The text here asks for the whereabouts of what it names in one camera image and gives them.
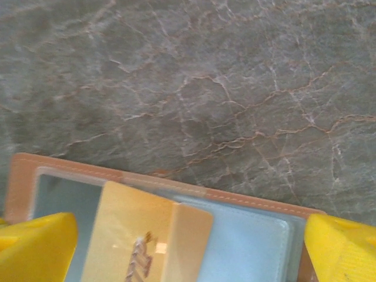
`wallet stitching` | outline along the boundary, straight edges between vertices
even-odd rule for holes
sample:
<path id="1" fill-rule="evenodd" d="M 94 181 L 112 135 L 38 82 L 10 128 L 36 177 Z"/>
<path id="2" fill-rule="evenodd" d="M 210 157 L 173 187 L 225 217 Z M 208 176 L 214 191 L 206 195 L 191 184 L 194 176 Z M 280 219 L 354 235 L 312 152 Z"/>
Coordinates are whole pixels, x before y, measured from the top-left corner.
<path id="1" fill-rule="evenodd" d="M 101 175 L 101 176 L 111 176 L 111 177 L 116 177 L 119 180 L 129 179 L 129 180 L 137 180 L 137 181 L 140 181 L 140 182 L 143 182 L 143 183 L 148 183 L 148 184 L 161 185 L 161 183 L 159 183 L 159 182 L 153 182 L 153 181 L 142 180 L 142 179 L 135 179 L 135 178 L 132 178 L 132 177 L 127 177 L 127 176 L 125 176 L 125 177 L 124 176 L 116 176 L 114 174 L 109 174 L 109 173 L 94 172 L 94 171 L 88 170 L 88 169 L 76 169 L 76 168 L 64 166 L 64 165 L 61 165 L 61 164 L 56 165 L 56 164 L 50 164 L 50 163 L 40 162 L 38 160 L 31 160 L 31 159 L 25 159 L 25 158 L 14 160 L 15 166 L 20 161 L 37 163 L 37 164 L 40 164 L 40 165 L 48 165 L 48 166 L 51 166 L 51 167 L 60 167 L 60 168 L 63 168 L 63 169 L 74 170 L 76 172 L 87 172 L 87 173 L 93 173 L 93 174 Z M 195 191 L 194 189 L 182 188 L 182 187 L 178 187 L 178 186 L 174 186 L 174 185 L 170 185 L 170 184 L 163 184 L 163 185 L 166 186 L 166 187 L 171 187 L 171 188 L 175 188 L 175 189 L 178 189 L 178 190 L 186 190 L 186 191 L 193 192 L 193 193 L 200 193 L 198 191 Z M 219 199 L 223 199 L 223 200 L 233 200 L 233 201 L 238 202 L 238 203 L 252 204 L 252 205 L 258 206 L 258 207 L 270 207 L 272 209 L 284 210 L 284 211 L 287 211 L 287 212 L 294 212 L 294 213 L 304 214 L 304 215 L 307 215 L 307 216 L 309 214 L 311 214 L 311 213 L 306 213 L 306 212 L 303 212 L 303 211 L 301 212 L 299 210 L 287 209 L 287 208 L 277 207 L 277 206 L 269 205 L 269 204 L 260 204 L 260 203 L 256 203 L 256 202 L 250 202 L 250 201 L 247 201 L 247 200 L 239 200 L 239 199 L 232 198 L 232 197 L 218 196 L 218 195 L 214 195 L 214 194 L 211 194 L 211 193 L 206 193 L 206 195 L 211 196 L 211 197 L 215 197 L 215 198 L 219 198 Z"/>
<path id="2" fill-rule="evenodd" d="M 189 202 L 186 202 L 186 203 L 191 204 L 193 206 L 203 206 L 203 207 L 215 206 L 215 204 L 208 204 L 208 203 L 199 203 L 199 204 L 195 204 L 195 203 L 192 204 L 192 203 L 189 203 Z M 223 207 L 216 207 L 216 206 L 214 208 L 218 209 L 218 210 L 222 210 L 224 212 L 229 212 L 229 213 L 233 213 L 233 214 L 240 214 L 240 215 L 245 216 L 245 217 L 252 217 L 256 221 L 261 222 L 261 223 L 267 221 L 267 222 L 269 222 L 269 225 L 271 225 L 272 221 L 274 221 L 274 222 L 283 221 L 281 219 L 277 219 L 277 220 L 274 219 L 273 220 L 273 219 L 270 219 L 267 216 L 263 216 L 261 214 L 255 215 L 255 214 L 250 214 L 250 213 L 246 213 L 244 211 L 239 211 L 239 210 L 232 210 L 232 209 L 226 210 Z M 282 235 L 285 236 L 286 232 L 287 232 L 287 230 L 285 228 L 283 228 Z M 287 240 L 285 240 L 284 247 L 287 250 Z M 283 255 L 283 252 L 282 252 L 282 250 L 280 250 L 279 254 L 278 254 L 278 261 L 281 261 L 282 255 Z M 281 266 L 282 266 L 282 264 L 279 263 L 278 267 L 277 267 L 275 279 L 277 279 L 278 275 L 280 275 L 280 273 L 281 273 Z"/>

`marble surface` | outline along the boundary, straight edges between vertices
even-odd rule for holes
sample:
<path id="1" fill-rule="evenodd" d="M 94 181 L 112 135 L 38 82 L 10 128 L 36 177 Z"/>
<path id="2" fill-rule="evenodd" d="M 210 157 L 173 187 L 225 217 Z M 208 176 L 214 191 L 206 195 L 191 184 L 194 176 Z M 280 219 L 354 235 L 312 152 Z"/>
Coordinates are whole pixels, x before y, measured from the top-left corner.
<path id="1" fill-rule="evenodd" d="M 372 0 L 0 0 L 0 177 L 31 152 L 376 225 Z"/>

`card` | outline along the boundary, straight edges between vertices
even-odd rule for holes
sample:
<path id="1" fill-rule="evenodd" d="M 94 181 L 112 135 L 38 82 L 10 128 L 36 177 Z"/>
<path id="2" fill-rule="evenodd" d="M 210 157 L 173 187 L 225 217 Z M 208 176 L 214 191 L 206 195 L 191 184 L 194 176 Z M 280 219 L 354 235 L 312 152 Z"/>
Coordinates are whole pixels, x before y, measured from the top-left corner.
<path id="1" fill-rule="evenodd" d="M 212 228 L 210 213 L 107 182 L 83 282 L 195 282 Z"/>

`brown leather wallet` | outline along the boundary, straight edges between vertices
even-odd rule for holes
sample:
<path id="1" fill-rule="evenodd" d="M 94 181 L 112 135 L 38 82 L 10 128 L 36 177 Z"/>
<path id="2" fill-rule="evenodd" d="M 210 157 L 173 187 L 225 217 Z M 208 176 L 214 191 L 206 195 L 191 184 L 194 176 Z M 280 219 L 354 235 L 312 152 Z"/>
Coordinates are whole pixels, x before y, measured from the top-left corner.
<path id="1" fill-rule="evenodd" d="M 159 189 L 170 190 L 217 202 L 290 214 L 304 219 L 312 213 L 324 214 L 323 211 L 316 209 L 219 191 L 153 176 L 123 172 L 121 170 L 107 169 L 28 153 L 18 153 L 13 157 L 11 163 L 11 174 L 5 202 L 5 219 L 7 221 L 18 223 L 29 219 L 34 203 L 36 185 L 42 174 L 95 185 L 103 185 L 108 180 L 111 180 L 150 192 L 155 192 Z M 301 255 L 298 282 L 315 281 L 317 281 L 317 278 L 304 246 Z"/>

